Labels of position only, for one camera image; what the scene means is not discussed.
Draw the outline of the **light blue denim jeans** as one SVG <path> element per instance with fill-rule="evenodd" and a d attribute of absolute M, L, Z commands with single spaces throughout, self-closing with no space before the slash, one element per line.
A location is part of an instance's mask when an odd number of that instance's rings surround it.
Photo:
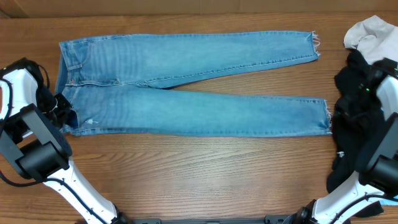
<path fill-rule="evenodd" d="M 330 133 L 322 98 L 180 91 L 180 85 L 312 62 L 313 32 L 105 35 L 60 43 L 55 91 L 71 104 L 63 132 L 206 137 Z"/>

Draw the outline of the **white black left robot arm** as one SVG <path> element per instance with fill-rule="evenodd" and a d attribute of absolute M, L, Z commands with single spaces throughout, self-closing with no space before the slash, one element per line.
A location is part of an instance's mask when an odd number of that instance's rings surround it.
<path fill-rule="evenodd" d="M 115 204 L 105 199 L 78 170 L 72 149 L 60 132 L 71 105 L 53 95 L 43 66 L 22 58 L 1 69 L 1 155 L 27 182 L 44 184 L 60 194 L 86 223 L 131 223 Z"/>

